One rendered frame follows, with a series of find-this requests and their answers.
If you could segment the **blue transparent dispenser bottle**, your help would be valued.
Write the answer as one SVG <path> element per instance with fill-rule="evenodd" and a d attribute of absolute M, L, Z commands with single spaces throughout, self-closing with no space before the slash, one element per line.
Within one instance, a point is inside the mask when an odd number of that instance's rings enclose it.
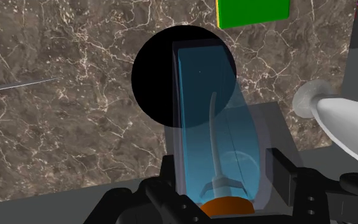
<path fill-rule="evenodd" d="M 203 206 L 248 200 L 257 212 L 272 187 L 265 174 L 270 132 L 240 90 L 235 62 L 218 39 L 172 44 L 177 191 Z"/>

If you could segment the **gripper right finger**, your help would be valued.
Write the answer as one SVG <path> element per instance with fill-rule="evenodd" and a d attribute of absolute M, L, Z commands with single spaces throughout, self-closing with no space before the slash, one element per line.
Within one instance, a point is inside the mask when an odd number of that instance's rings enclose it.
<path fill-rule="evenodd" d="M 292 207 L 298 224 L 358 224 L 358 173 L 329 179 L 318 170 L 296 167 L 279 149 L 266 149 L 266 176 Z"/>

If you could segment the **green block with yellow edge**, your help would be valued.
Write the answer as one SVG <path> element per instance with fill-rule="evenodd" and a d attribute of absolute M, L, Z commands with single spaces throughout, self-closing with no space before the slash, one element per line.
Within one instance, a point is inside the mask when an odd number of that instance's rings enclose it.
<path fill-rule="evenodd" d="M 215 0 L 220 29 L 289 18 L 291 0 Z"/>

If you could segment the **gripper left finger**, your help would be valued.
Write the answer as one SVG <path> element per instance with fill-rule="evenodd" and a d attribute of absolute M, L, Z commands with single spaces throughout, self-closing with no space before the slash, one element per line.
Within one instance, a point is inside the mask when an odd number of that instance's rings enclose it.
<path fill-rule="evenodd" d="M 176 192 L 173 155 L 163 156 L 160 174 L 143 179 L 133 192 L 108 190 L 84 224 L 211 224 L 209 218 L 186 195 Z"/>

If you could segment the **black round disc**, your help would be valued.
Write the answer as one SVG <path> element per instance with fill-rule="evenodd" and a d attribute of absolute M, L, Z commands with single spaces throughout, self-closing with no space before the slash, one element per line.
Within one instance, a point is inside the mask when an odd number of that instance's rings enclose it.
<path fill-rule="evenodd" d="M 190 128 L 209 121 L 212 94 L 216 112 L 230 100 L 237 80 L 233 55 L 213 32 L 177 25 L 156 33 L 132 66 L 135 100 L 154 121 Z"/>

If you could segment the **thin grey rod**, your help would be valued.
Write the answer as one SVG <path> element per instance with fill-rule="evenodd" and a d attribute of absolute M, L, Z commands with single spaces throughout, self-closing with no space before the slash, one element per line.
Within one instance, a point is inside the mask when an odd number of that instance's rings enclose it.
<path fill-rule="evenodd" d="M 0 90 L 6 90 L 6 89 L 10 89 L 10 88 L 17 88 L 17 87 L 24 87 L 24 86 L 27 86 L 27 85 L 33 85 L 33 84 L 44 83 L 44 82 L 47 82 L 47 81 L 55 81 L 55 80 L 60 80 L 60 78 L 47 78 L 47 79 L 42 79 L 42 80 L 30 80 L 30 81 L 21 81 L 21 82 L 16 82 L 16 83 L 9 83 L 9 84 L 0 85 Z"/>

